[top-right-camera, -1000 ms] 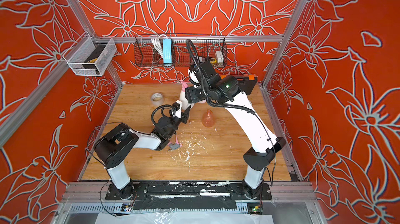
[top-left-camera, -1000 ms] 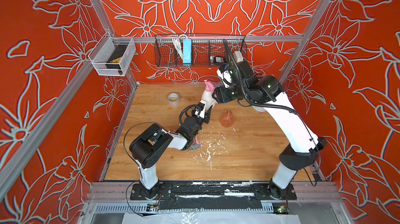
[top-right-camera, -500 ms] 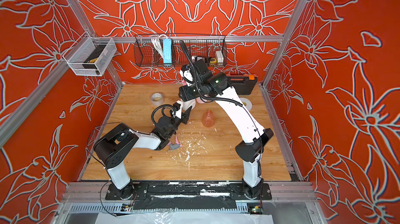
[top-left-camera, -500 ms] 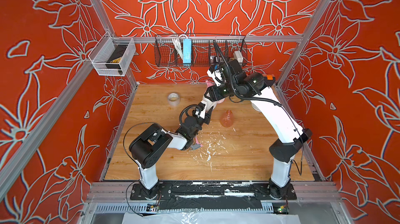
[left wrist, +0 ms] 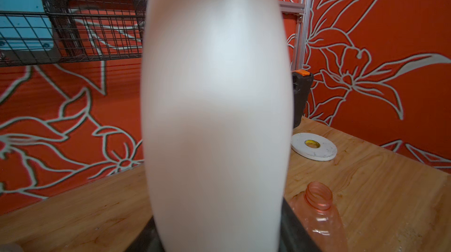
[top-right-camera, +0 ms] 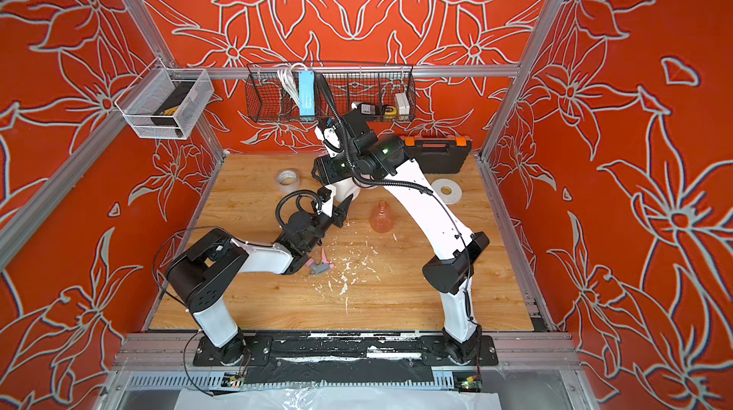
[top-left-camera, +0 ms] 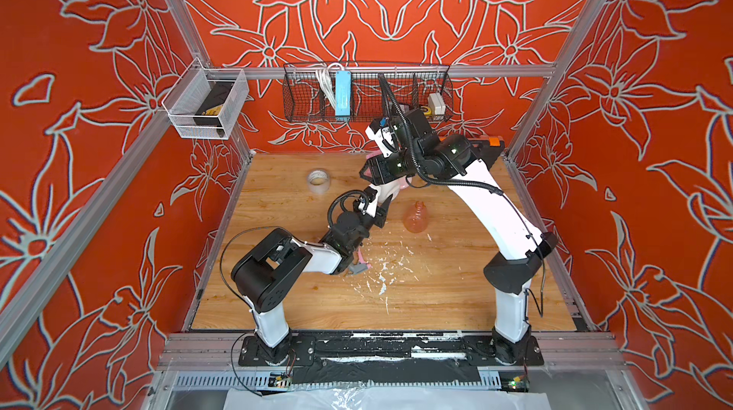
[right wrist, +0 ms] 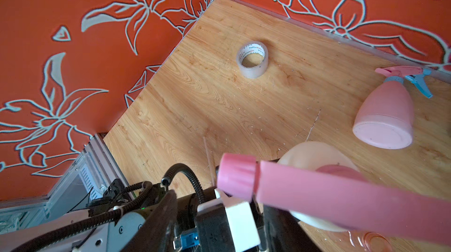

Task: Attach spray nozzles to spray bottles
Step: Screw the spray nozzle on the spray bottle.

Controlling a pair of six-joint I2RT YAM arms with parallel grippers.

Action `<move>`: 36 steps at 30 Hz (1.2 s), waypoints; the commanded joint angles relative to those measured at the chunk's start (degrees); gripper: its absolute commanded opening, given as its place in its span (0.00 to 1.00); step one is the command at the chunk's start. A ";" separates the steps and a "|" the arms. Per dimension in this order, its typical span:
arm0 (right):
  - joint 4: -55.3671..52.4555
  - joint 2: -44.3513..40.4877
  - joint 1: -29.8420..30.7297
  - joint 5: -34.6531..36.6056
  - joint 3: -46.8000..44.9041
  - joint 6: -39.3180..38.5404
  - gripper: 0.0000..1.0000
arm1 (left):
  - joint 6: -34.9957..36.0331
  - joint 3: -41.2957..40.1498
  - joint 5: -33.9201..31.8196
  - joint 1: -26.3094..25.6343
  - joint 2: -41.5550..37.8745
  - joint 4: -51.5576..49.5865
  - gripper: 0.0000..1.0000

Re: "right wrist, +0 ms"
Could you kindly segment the white spray bottle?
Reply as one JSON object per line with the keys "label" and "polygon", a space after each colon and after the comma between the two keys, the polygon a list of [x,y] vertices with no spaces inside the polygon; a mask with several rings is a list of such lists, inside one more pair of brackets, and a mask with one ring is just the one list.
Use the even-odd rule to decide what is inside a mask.
{"label": "white spray bottle", "polygon": [[279,164],[366,181],[357,166],[335,147],[323,142],[303,142],[291,148]]}

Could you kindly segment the pink blue spray nozzle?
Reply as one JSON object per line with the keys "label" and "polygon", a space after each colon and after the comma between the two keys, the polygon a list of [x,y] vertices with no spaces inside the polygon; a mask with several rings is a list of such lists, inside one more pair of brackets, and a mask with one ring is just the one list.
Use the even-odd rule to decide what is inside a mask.
{"label": "pink blue spray nozzle", "polygon": [[404,79],[412,83],[426,98],[433,95],[425,83],[425,77],[432,73],[430,69],[423,69],[416,66],[399,65],[387,68],[377,68],[375,72],[386,77],[387,81],[397,81],[401,84]]}

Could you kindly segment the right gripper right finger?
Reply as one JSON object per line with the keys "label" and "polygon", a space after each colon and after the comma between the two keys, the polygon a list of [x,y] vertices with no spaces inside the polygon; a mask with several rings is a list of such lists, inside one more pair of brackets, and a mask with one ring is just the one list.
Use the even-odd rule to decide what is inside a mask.
{"label": "right gripper right finger", "polygon": [[321,249],[290,212],[264,205],[264,231],[269,252],[320,252]]}

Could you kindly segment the opaque pink spray bottle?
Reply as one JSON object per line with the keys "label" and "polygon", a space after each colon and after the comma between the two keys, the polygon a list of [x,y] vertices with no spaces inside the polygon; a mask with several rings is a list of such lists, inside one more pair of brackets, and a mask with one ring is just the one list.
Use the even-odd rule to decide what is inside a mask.
{"label": "opaque pink spray bottle", "polygon": [[403,149],[413,142],[412,98],[400,77],[389,77],[361,105],[352,128],[361,141],[382,149]]}

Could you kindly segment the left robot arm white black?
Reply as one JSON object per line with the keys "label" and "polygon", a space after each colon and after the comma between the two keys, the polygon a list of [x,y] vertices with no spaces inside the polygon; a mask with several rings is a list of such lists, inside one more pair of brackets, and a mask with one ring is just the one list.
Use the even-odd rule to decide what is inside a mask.
{"label": "left robot arm white black", "polygon": [[[169,191],[169,186],[178,173],[182,173],[186,178],[188,178],[195,191],[195,195],[199,203],[206,202],[207,199],[204,190],[197,176],[194,174],[191,168],[189,168],[185,164],[175,164],[166,171],[160,183],[161,188],[163,189],[163,193],[167,193]],[[43,248],[47,248],[53,244],[69,239],[70,237],[74,237],[77,234],[81,234],[85,231],[90,231],[90,233],[92,234],[95,232],[95,229],[97,229],[97,227],[112,222],[117,222],[121,218],[123,218],[125,214],[130,213],[134,209],[142,209],[146,199],[151,196],[151,191],[153,188],[154,185],[149,181],[139,182],[127,186],[118,194],[116,194],[108,204],[111,205],[112,203],[119,200],[119,198],[121,198],[123,195],[139,189],[141,190],[140,195],[136,199],[131,200],[124,205],[120,205],[117,209],[110,207],[105,212],[102,212],[100,214],[91,215],[86,219],[70,223],[66,226],[61,226],[55,230],[41,232],[40,235],[15,246],[12,251],[37,252],[39,250],[42,250]]]}

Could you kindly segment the transparent pink spray bottle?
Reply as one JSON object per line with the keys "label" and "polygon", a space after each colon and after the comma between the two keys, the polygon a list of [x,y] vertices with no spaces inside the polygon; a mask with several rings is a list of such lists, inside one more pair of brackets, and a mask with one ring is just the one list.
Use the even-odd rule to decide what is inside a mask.
{"label": "transparent pink spray bottle", "polygon": [[374,232],[348,232],[352,252],[394,252],[387,238]]}

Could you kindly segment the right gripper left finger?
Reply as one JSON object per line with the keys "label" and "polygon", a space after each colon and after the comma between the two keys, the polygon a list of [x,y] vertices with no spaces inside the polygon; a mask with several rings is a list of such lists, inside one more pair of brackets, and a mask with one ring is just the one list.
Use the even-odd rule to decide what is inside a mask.
{"label": "right gripper left finger", "polygon": [[172,252],[177,196],[170,190],[122,252]]}

